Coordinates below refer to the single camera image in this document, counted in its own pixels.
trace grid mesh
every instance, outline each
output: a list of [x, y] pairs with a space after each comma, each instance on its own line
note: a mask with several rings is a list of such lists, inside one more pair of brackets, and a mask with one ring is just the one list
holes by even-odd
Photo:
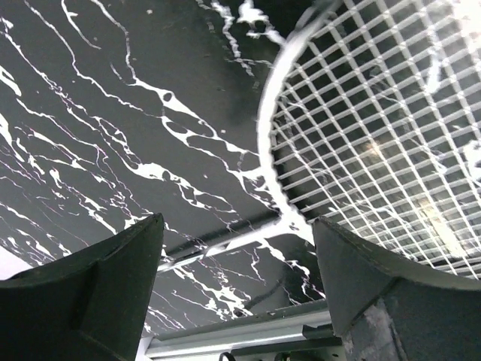
[[344, 0], [310, 39], [277, 99], [272, 148], [309, 221], [481, 278], [480, 11]]

